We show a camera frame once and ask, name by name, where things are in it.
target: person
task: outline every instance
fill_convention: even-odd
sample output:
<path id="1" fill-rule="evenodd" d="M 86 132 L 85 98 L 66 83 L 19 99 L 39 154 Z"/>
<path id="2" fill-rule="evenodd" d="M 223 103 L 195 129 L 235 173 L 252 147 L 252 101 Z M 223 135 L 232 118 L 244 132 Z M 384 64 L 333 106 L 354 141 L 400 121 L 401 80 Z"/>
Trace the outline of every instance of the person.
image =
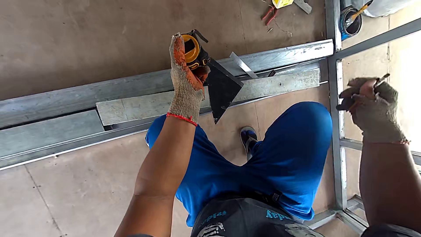
<path id="1" fill-rule="evenodd" d="M 186 66 L 179 33 L 170 55 L 174 98 L 146 135 L 150 151 L 115 236 L 170 236 L 174 197 L 189 213 L 193 237 L 321 236 L 303 220 L 314 216 L 332 138 L 328 110 L 316 102 L 294 104 L 263 141 L 251 127 L 243 128 L 248 161 L 233 165 L 197 124 L 209 68 Z M 363 131 L 360 190 L 370 225 L 363 236 L 421 237 L 421 179 L 397 124 L 397 92 L 380 78 L 349 85 L 340 94 L 348 106 L 338 109 L 350 110 Z"/>

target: red pliers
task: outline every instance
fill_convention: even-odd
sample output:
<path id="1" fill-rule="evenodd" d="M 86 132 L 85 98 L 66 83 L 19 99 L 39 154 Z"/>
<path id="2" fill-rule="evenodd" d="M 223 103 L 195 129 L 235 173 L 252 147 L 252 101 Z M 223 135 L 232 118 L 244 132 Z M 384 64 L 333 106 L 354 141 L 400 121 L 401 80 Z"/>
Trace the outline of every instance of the red pliers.
<path id="1" fill-rule="evenodd" d="M 262 16 L 262 20 L 263 19 L 265 19 L 268 15 L 269 15 L 269 13 L 271 13 L 271 12 L 273 12 L 273 14 L 272 14 L 272 16 L 270 16 L 267 20 L 266 20 L 266 22 L 265 22 L 265 25 L 269 25 L 269 23 L 275 18 L 275 16 L 276 16 L 276 13 L 278 13 L 278 9 L 275 7 L 275 6 L 273 6 L 273 5 L 269 5 L 269 9 L 267 10 L 267 12 L 266 12 L 266 14 L 264 14 L 263 16 Z"/>

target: shoe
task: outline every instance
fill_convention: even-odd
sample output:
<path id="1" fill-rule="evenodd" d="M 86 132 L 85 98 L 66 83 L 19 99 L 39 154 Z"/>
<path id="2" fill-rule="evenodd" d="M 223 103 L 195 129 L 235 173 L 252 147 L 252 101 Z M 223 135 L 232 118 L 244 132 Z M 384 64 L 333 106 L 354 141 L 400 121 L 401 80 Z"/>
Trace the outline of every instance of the shoe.
<path id="1" fill-rule="evenodd" d="M 245 153 L 247 154 L 247 161 L 248 161 L 252 157 L 251 149 L 253 149 L 254 145 L 257 142 L 256 131 L 252 127 L 245 126 L 240 131 L 240 138 L 244 146 Z"/>

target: hand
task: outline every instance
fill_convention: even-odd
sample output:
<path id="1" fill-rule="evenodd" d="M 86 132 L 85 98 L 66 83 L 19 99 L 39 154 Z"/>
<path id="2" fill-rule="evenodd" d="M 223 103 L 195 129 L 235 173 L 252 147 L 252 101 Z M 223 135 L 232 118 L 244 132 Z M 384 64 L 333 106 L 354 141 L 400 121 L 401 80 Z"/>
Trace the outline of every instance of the hand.
<path id="1" fill-rule="evenodd" d="M 183 38 L 180 33 L 177 33 L 172 36 L 170 44 L 174 98 L 167 116 L 174 116 L 197 126 L 200 101 L 205 98 L 203 82 L 211 70 L 205 66 L 191 71 L 186 65 L 184 53 Z"/>
<path id="2" fill-rule="evenodd" d="M 336 107 L 349 111 L 353 122 L 362 130 L 363 140 L 373 143 L 409 143 L 397 123 L 398 92 L 382 78 L 355 78 L 350 88 L 339 98 L 344 100 Z"/>

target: floor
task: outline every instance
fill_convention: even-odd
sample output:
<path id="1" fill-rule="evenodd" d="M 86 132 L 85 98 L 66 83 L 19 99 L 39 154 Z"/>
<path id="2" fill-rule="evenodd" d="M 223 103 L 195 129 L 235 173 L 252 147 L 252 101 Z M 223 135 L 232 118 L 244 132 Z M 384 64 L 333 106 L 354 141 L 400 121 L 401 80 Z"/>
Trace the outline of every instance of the floor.
<path id="1" fill-rule="evenodd" d="M 266 0 L 2 1 L 0 100 L 168 69 L 171 35 L 192 29 L 214 59 L 323 40 L 324 1 L 309 4 L 266 27 Z"/>
<path id="2" fill-rule="evenodd" d="M 260 20 L 266 0 L 3 1 L 0 100 L 168 69 L 169 39 L 178 31 L 198 29 L 209 40 L 203 47 L 215 59 L 227 58 L 232 51 L 242 55 L 323 40 L 324 1 L 307 2 L 313 7 L 310 15 L 293 4 L 280 9 L 266 27 Z M 394 16 L 365 17 L 362 31 L 344 41 L 344 47 L 394 27 Z M 344 81 L 390 72 L 389 62 L 400 58 L 398 51 L 395 57 L 391 52 L 385 45 L 345 59 Z M 263 139 L 269 125 L 300 101 L 318 101 L 329 108 L 328 84 L 230 108 L 217 125 L 211 115 L 201 116 L 199 123 L 227 160 L 242 165 L 246 157 L 239 128 L 252 126 Z M 361 139 L 350 117 L 346 119 L 349 137 Z M 148 152 L 144 136 L 145 132 L 1 171 L 3 236 L 113 235 Z M 359 155 L 347 150 L 349 198 L 359 193 Z M 333 205 L 329 150 L 313 208 L 319 213 Z M 173 236 L 189 236 L 186 216 L 175 201 Z M 327 237 L 357 236 L 339 220 L 317 231 Z"/>

